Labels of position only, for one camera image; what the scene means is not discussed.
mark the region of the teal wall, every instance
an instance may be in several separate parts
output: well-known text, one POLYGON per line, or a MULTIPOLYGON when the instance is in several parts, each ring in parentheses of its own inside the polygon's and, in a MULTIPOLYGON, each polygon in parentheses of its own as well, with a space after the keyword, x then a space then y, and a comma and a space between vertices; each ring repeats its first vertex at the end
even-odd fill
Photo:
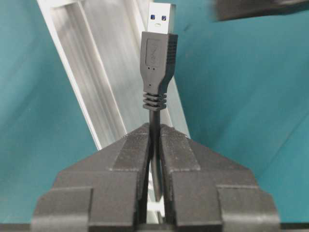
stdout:
POLYGON ((309 221, 309 12, 215 22, 177 4, 176 83, 191 137, 251 168, 283 221, 309 221))
MULTIPOLYGON (((309 221, 309 13, 217 23, 177 4, 176 82, 193 139, 251 168, 284 221, 309 221)), ((0 222, 29 222, 96 148, 35 0, 0 2, 0 222)))
POLYGON ((35 0, 0 1, 0 223, 29 222, 66 166, 95 150, 35 0))

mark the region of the usb connector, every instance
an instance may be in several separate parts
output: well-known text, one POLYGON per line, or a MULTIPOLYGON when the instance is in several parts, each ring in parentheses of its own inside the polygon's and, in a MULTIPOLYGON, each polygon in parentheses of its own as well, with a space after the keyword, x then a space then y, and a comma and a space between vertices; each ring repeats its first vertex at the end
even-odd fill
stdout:
POLYGON ((178 35, 172 34, 176 5, 150 3, 148 31, 141 36, 140 73, 144 82, 144 108, 166 108, 168 85, 175 71, 178 35))
POLYGON ((154 3, 149 5, 148 32, 170 34, 174 30, 176 5, 154 3))

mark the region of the blurry black object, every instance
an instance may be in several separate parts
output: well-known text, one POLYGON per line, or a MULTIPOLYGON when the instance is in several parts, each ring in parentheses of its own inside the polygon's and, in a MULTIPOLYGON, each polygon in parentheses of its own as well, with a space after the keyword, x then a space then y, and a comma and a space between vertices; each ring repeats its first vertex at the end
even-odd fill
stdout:
POLYGON ((309 0, 216 0, 219 21, 309 10, 309 0))

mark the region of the strain relief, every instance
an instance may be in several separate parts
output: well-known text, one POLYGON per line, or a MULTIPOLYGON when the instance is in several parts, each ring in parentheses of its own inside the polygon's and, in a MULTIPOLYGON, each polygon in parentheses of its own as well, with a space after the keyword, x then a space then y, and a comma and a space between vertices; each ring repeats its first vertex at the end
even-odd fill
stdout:
POLYGON ((143 108, 152 111, 160 111, 166 108, 166 94, 154 95, 145 93, 143 96, 145 98, 143 100, 143 108))

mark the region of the metal channel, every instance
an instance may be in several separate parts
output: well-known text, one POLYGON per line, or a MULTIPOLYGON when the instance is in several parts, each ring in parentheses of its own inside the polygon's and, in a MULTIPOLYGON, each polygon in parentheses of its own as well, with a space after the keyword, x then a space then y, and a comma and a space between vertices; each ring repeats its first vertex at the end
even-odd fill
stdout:
MULTIPOLYGON (((98 149, 148 122, 140 38, 149 0, 38 0, 98 149)), ((162 122, 189 134, 175 81, 162 122)))

